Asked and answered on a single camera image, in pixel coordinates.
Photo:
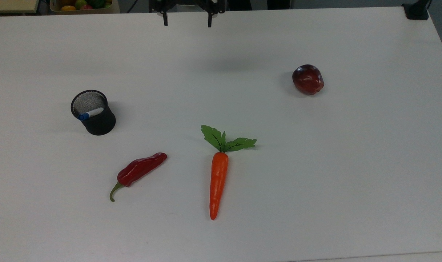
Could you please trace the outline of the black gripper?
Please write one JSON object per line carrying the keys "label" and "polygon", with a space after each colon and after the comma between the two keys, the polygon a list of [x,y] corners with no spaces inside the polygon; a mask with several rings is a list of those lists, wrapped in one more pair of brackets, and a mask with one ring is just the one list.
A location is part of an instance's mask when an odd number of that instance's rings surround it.
{"label": "black gripper", "polygon": [[208,13],[208,28],[212,27],[213,15],[224,13],[227,8],[226,0],[150,0],[149,12],[162,13],[164,26],[168,26],[167,12],[174,7],[198,7]]}

